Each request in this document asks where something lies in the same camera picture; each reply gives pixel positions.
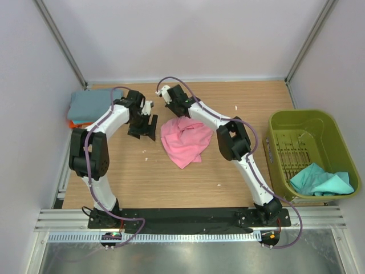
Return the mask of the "pink t shirt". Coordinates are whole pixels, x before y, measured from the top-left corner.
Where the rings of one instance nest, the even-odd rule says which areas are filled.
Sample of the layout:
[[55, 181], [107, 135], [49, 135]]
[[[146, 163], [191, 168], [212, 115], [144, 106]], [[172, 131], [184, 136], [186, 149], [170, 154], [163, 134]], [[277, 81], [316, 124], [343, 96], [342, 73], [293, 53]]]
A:
[[180, 169], [202, 162], [201, 153], [210, 144], [213, 130], [186, 116], [173, 118], [161, 126], [160, 139], [169, 156]]

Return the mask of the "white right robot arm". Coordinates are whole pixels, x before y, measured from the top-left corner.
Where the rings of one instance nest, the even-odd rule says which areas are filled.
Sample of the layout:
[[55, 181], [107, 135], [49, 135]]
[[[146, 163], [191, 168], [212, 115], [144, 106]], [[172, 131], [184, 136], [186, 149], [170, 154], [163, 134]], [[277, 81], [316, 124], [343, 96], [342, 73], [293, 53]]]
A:
[[195, 119], [215, 130], [220, 154], [237, 167], [250, 189], [259, 223], [264, 226], [276, 223], [282, 204], [256, 165], [246, 124], [238, 117], [230, 118], [214, 111], [198, 98], [189, 97], [179, 84], [165, 85], [156, 95], [164, 99], [165, 106], [176, 116]]

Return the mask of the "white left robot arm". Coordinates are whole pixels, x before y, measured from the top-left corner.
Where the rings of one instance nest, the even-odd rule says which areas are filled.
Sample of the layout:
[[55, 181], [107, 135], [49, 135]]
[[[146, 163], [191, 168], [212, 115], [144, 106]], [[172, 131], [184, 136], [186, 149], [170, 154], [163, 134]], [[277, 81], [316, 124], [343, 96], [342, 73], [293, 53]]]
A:
[[102, 213], [101, 221], [115, 228], [123, 219], [119, 202], [111, 191], [107, 178], [110, 164], [108, 140], [127, 124], [129, 136], [147, 136], [156, 140], [157, 115], [152, 115], [153, 102], [136, 90], [128, 90], [126, 97], [115, 99], [92, 125], [76, 128], [71, 134], [69, 167], [86, 183], [94, 200], [94, 211]]

